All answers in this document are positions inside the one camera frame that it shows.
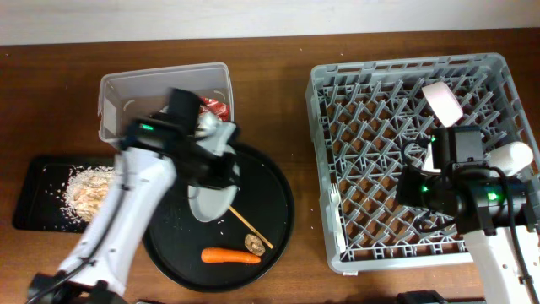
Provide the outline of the grey bowl with food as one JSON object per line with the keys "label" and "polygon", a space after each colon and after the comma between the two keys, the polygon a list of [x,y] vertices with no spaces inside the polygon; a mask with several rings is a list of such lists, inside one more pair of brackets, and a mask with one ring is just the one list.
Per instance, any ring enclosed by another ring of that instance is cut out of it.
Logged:
{"label": "grey bowl with food", "polygon": [[206,223],[224,215],[240,187],[240,167],[236,161],[218,165],[209,173],[187,186],[187,197],[193,216]]}

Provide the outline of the red snack wrapper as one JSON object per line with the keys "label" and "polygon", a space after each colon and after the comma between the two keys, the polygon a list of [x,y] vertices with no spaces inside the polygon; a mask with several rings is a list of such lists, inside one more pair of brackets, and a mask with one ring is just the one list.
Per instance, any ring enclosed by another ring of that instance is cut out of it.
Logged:
{"label": "red snack wrapper", "polygon": [[203,97],[199,113],[213,113],[220,121],[230,120],[230,106],[216,99]]}

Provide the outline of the wooden chopstick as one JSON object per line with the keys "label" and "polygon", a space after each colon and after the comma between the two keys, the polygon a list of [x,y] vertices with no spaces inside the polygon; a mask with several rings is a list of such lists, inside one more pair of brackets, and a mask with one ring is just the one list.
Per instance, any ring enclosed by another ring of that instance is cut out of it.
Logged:
{"label": "wooden chopstick", "polygon": [[248,220],[246,220],[237,210],[230,206],[229,211],[234,214],[251,232],[258,236],[265,245],[267,245],[270,249],[274,248],[273,244],[265,236],[263,236]]}

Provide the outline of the orange carrot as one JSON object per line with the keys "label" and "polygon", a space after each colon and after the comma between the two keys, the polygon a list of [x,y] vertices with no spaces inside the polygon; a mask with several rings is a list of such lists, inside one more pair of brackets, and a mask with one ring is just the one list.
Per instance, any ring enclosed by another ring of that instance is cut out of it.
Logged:
{"label": "orange carrot", "polygon": [[261,258],[250,252],[242,252],[219,247],[208,247],[202,250],[201,260],[204,263],[244,263],[257,264]]}

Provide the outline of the white plastic fork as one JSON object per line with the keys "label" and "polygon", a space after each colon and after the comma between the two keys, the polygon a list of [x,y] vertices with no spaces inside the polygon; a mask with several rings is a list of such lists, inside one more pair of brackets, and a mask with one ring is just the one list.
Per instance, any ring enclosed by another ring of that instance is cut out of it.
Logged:
{"label": "white plastic fork", "polygon": [[332,211],[334,215],[334,236],[337,243],[337,247],[340,253],[345,253],[347,250],[347,245],[345,241],[345,236],[343,234],[343,228],[341,224],[341,216],[339,213],[339,208],[341,205],[341,194],[339,192],[339,187],[336,183],[333,183],[330,187],[330,198]]}

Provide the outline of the brown shiitake mushroom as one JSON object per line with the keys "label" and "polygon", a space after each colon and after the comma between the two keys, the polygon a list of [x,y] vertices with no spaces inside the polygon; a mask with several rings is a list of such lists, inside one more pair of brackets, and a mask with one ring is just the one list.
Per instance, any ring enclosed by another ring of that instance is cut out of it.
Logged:
{"label": "brown shiitake mushroom", "polygon": [[249,252],[258,257],[261,257],[266,252],[263,241],[256,235],[247,234],[244,239],[244,244]]}

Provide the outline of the pink small bowl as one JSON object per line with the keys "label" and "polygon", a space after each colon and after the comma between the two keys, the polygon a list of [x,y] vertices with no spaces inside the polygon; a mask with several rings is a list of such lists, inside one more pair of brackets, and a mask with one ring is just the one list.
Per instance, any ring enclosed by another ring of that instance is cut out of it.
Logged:
{"label": "pink small bowl", "polygon": [[422,92],[444,127],[452,127],[462,118],[463,109],[446,83],[437,82],[426,85],[422,88]]}

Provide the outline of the white cup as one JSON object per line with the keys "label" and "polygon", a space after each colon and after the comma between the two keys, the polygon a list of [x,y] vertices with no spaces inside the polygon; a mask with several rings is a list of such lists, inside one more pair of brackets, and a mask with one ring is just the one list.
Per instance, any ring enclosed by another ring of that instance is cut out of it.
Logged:
{"label": "white cup", "polygon": [[489,165],[498,167],[506,176],[514,176],[532,161],[532,149],[518,141],[492,150],[488,157]]}

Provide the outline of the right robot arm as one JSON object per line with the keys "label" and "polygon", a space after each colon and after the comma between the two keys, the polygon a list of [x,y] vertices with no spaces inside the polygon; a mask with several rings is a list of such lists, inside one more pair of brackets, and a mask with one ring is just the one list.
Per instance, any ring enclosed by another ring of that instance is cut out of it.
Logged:
{"label": "right robot arm", "polygon": [[[407,141],[432,151],[434,171],[413,164],[407,148],[397,184],[397,202],[425,210],[413,225],[422,233],[456,227],[483,282],[488,303],[539,301],[539,205],[527,184],[490,165],[477,126],[436,128]],[[424,223],[432,214],[448,224]]]}

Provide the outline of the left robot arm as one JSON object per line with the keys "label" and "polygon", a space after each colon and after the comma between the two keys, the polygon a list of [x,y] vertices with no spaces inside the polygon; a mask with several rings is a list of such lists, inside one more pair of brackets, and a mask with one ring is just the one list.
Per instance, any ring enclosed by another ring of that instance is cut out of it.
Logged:
{"label": "left robot arm", "polygon": [[54,275],[33,278],[30,303],[121,303],[138,244],[176,184],[186,186],[197,220],[210,222],[227,212],[239,190],[232,147],[239,129],[211,112],[201,113],[202,105],[191,91],[172,89],[165,111],[128,124],[98,214]]}

